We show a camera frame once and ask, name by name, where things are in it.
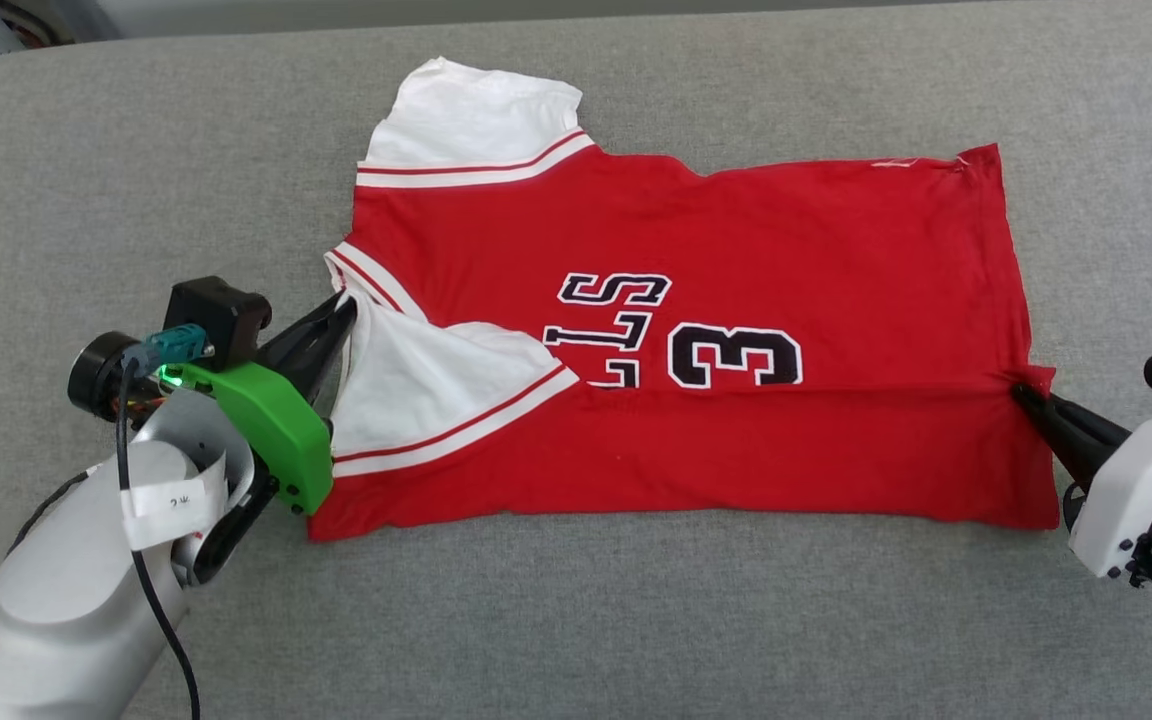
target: jersey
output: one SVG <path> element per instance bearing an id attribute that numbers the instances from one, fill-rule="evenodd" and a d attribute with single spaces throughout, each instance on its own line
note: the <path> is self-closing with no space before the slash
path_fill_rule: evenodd
<path id="1" fill-rule="evenodd" d="M 995 146 L 691 172 L 566 83 L 431 60 L 358 165 L 333 282 L 334 539 L 492 511 L 1058 521 Z"/>

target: black cable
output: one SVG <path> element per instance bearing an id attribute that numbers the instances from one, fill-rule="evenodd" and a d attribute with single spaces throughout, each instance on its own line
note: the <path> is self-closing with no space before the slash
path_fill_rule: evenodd
<path id="1" fill-rule="evenodd" d="M 17 548 L 21 543 L 24 541 L 24 537 L 29 535 L 29 530 L 33 529 L 33 524 L 37 523 L 39 518 L 41 518 L 41 515 L 51 507 L 52 502 L 60 500 L 61 497 L 65 497 L 65 493 L 69 492 L 69 488 L 77 486 L 78 483 L 82 483 L 86 478 L 88 478 L 88 470 L 83 470 L 82 473 L 74 475 L 73 478 L 65 480 L 65 483 L 61 484 L 61 486 L 56 488 L 55 492 L 52 492 L 51 495 L 47 497 L 47 500 L 41 501 L 41 505 L 38 506 L 37 509 L 35 509 L 33 515 L 29 515 L 29 520 L 24 521 L 24 525 L 20 525 L 20 532 L 17 533 L 17 539 L 15 539 L 15 541 L 12 544 L 12 547 L 8 548 L 8 555 L 12 555 L 12 552 L 15 548 Z"/>
<path id="2" fill-rule="evenodd" d="M 118 488 L 128 491 L 132 487 L 131 471 L 128 470 L 127 462 L 127 399 L 132 392 L 132 376 L 139 365 L 134 357 L 123 365 L 123 381 L 118 385 L 118 420 L 114 423 L 115 454 L 118 456 Z M 189 687 L 189 715 L 192 720 L 198 720 L 202 715 L 198 703 L 198 682 L 194 679 L 194 667 L 189 665 L 189 655 L 184 653 L 184 647 L 180 646 L 180 638 L 172 628 L 168 614 L 162 611 L 162 602 L 159 601 L 159 593 L 154 590 L 154 582 L 150 578 L 150 570 L 145 566 L 145 555 L 139 550 L 132 551 L 132 564 L 136 564 L 136 577 L 141 578 L 141 589 L 145 591 L 145 600 L 150 602 L 150 609 L 154 612 L 154 620 L 159 621 L 162 635 L 168 639 L 168 646 L 177 657 L 180 670 L 184 673 L 184 683 Z"/>
<path id="3" fill-rule="evenodd" d="M 9 3 L 8 0 L 0 0 L 0 8 L 13 15 L 17 15 L 18 18 L 25 20 L 26 23 L 31 23 L 33 26 L 40 29 L 47 36 L 47 45 L 60 45 L 60 36 L 56 35 L 54 28 L 47 24 L 46 20 L 38 17 L 38 15 L 22 8 L 20 5 Z"/>

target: red and white striped trim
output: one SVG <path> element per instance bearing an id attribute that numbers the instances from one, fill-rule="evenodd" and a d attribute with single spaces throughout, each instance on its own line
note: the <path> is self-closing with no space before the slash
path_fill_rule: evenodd
<path id="1" fill-rule="evenodd" d="M 447 432 L 403 447 L 385 448 L 385 450 L 355 452 L 355 454 L 333 457 L 332 475 L 335 478 L 348 478 L 353 475 L 380 473 L 382 470 L 411 468 L 439 460 L 453 452 L 461 450 L 495 430 L 506 427 L 513 420 L 530 414 L 536 407 L 544 404 L 550 397 L 579 382 L 571 370 L 558 365 L 539 381 L 531 382 L 517 395 L 509 397 L 500 406 L 467 423 L 462 423 Z"/>
<path id="2" fill-rule="evenodd" d="M 380 263 L 371 259 L 371 256 L 361 251 L 357 247 L 342 242 L 326 253 L 326 262 L 336 270 L 340 279 L 349 279 L 362 286 L 367 295 L 380 305 L 388 306 L 389 310 L 397 310 L 399 313 L 411 316 L 423 323 L 429 323 L 425 311 L 416 301 L 408 295 L 402 283 Z"/>
<path id="3" fill-rule="evenodd" d="M 594 142 L 585 135 L 585 131 L 577 129 L 535 158 L 521 162 L 427 168 L 387 168 L 382 165 L 358 162 L 356 184 L 357 187 L 463 187 L 516 182 L 539 176 L 554 165 L 571 158 L 576 152 L 593 145 Z"/>

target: gray fabric surface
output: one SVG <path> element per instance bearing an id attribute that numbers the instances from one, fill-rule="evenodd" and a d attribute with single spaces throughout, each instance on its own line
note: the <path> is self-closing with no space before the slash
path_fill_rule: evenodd
<path id="1" fill-rule="evenodd" d="M 0 59 L 0 556 L 109 454 L 65 402 L 78 348 L 153 329 L 199 274 L 266 293 L 275 324 L 305 313 L 353 160 L 439 54 L 571 82 L 605 147 L 702 172 L 1000 142 L 1036 358 L 1084 404 L 1152 416 L 1152 3 L 45 50 Z M 690 511 L 310 546 L 275 509 L 182 634 L 207 717 L 1152 717 L 1152 589 L 1093 579 L 1064 543 Z M 184 712 L 166 655 L 128 715 Z"/>

